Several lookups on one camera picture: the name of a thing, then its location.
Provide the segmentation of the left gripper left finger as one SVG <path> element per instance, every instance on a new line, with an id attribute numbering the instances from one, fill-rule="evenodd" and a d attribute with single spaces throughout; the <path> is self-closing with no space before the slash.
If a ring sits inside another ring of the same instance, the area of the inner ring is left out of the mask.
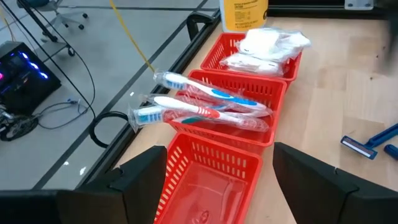
<path id="1" fill-rule="evenodd" d="M 167 149 L 152 146 L 75 190 L 57 194 L 61 224 L 153 224 Z"/>

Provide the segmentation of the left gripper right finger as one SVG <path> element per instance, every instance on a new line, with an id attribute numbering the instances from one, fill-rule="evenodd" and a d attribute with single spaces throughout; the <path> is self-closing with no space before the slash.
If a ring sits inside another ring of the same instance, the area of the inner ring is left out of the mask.
<path id="1" fill-rule="evenodd" d="M 398 192 L 282 142 L 275 176 L 297 224 L 398 224 Z"/>

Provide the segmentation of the blue razors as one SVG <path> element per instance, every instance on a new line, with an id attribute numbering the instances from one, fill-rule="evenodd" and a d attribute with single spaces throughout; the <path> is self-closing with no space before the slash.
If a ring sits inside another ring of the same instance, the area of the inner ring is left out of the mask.
<path id="1" fill-rule="evenodd" d="M 377 156 L 377 151 L 375 148 L 384 144 L 395 136 L 398 136 L 398 123 L 371 137 L 365 144 L 361 144 L 349 136 L 343 136 L 340 143 L 352 149 L 353 151 L 360 153 L 362 156 L 373 160 Z"/>

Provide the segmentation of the clear bag of cotton pads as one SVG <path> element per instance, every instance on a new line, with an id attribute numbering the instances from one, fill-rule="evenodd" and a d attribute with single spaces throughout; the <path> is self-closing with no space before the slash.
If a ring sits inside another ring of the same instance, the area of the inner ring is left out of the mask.
<path id="1" fill-rule="evenodd" d="M 265 27 L 249 30 L 240 41 L 238 51 L 262 60 L 284 62 L 311 44 L 299 31 Z"/>

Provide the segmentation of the white toothbrush blue grip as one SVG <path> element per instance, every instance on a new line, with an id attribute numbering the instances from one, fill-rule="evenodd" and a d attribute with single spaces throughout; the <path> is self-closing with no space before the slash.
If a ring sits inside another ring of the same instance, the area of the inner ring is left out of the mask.
<path id="1" fill-rule="evenodd" d="M 243 96 L 224 90 L 201 81 L 194 81 L 181 74 L 166 71 L 156 71 L 154 81 L 162 86 L 183 91 L 194 98 L 217 102 L 233 111 L 246 116 L 261 118 L 269 116 L 273 111 L 262 103 L 249 100 Z"/>

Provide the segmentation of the clear bag of cotton swabs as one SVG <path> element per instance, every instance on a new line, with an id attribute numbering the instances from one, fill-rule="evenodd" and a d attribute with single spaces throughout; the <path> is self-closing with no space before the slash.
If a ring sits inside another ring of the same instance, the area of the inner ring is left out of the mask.
<path id="1" fill-rule="evenodd" d="M 263 60 L 242 53 L 235 53 L 220 61 L 220 65 L 237 72 L 254 73 L 281 77 L 284 74 L 283 64 L 271 60 Z"/>

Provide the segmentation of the red plastic basket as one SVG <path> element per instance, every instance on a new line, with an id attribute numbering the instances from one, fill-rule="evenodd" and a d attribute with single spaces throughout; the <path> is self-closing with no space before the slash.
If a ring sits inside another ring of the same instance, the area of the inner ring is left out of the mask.
<path id="1" fill-rule="evenodd" d="M 273 111 L 270 116 L 263 117 L 269 125 L 264 132 L 238 129 L 226 124 L 196 122 L 185 124 L 172 121 L 171 127 L 177 131 L 185 131 L 212 139 L 236 148 L 245 149 L 261 155 L 266 147 L 274 143 L 287 84 L 275 78 L 255 75 L 243 75 L 229 72 L 213 72 L 193 70 L 188 75 L 195 81 L 203 81 L 214 86 L 240 93 L 243 97 L 266 105 Z"/>
<path id="2" fill-rule="evenodd" d="M 177 133 L 154 224 L 244 224 L 261 169 L 257 154 Z"/>
<path id="3" fill-rule="evenodd" d="M 238 52 L 238 43 L 242 41 L 245 36 L 246 35 L 242 33 L 221 33 L 205 59 L 202 61 L 200 68 L 202 70 L 214 72 L 247 74 L 247 72 L 234 72 L 226 65 L 220 64 L 222 59 Z M 290 84 L 295 81 L 298 76 L 301 58 L 302 53 L 300 52 L 295 59 L 289 59 L 284 64 L 284 75 L 282 77 L 276 77 L 275 79 L 285 82 L 287 84 L 287 88 L 289 88 Z"/>

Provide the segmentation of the black computer with coloured lights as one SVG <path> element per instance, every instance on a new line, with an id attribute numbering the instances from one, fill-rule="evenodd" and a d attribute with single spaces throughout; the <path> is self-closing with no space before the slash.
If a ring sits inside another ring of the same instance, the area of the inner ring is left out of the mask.
<path id="1" fill-rule="evenodd" d="M 60 80 L 23 42 L 0 45 L 0 105 L 30 115 L 61 87 Z"/>

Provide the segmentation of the yellow wipes canister white lid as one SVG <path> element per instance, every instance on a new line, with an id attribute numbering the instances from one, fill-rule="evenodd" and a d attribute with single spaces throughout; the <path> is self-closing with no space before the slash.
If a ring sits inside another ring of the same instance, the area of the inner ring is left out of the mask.
<path id="1" fill-rule="evenodd" d="M 224 32 L 247 32 L 267 20 L 269 0 L 219 0 Z"/>

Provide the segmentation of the grey office chair base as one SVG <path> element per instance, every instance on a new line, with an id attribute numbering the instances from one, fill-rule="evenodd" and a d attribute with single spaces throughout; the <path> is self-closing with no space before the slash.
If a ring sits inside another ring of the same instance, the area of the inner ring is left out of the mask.
<path id="1" fill-rule="evenodd" d="M 60 25 L 69 28 L 69 24 L 77 24 L 80 30 L 83 30 L 84 25 L 73 19 L 73 16 L 82 16 L 84 19 L 88 18 L 88 14 L 83 11 L 70 12 L 70 13 L 60 13 L 58 11 L 63 0 L 16 0 L 17 6 L 24 9 L 28 15 L 34 20 L 34 22 L 42 30 L 42 34 L 45 37 L 41 39 L 42 42 L 47 42 L 48 40 L 52 42 L 58 42 L 58 38 L 48 30 L 48 27 L 53 27 L 53 29 L 58 28 Z M 55 17 L 44 25 L 41 20 L 35 15 L 33 10 L 37 12 L 54 12 Z"/>

